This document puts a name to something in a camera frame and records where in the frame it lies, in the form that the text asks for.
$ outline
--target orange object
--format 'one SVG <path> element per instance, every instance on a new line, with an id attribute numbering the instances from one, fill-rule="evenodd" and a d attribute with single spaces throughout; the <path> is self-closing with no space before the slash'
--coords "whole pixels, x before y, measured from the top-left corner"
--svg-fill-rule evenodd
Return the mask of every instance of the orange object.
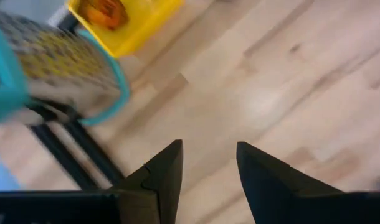
<path id="1" fill-rule="evenodd" d="M 128 15 L 119 0 L 87 1 L 82 5 L 81 11 L 86 15 L 85 17 L 90 23 L 109 29 L 116 29 L 128 22 Z"/>
<path id="2" fill-rule="evenodd" d="M 114 58 L 132 54 L 182 6 L 185 0 L 120 0 L 126 22 L 115 30 L 91 23 L 82 11 L 85 0 L 69 0 L 70 12 Z"/>

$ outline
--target yellow plastic container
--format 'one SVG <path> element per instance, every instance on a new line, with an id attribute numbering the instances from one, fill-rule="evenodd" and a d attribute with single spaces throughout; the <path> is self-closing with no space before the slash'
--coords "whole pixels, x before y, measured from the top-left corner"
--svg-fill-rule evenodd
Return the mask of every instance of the yellow plastic container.
<path id="1" fill-rule="evenodd" d="M 70 12 L 114 58 L 132 54 L 181 6 L 184 0 L 120 0 L 129 22 L 116 30 L 92 25 L 78 14 L 81 0 L 70 0 Z"/>

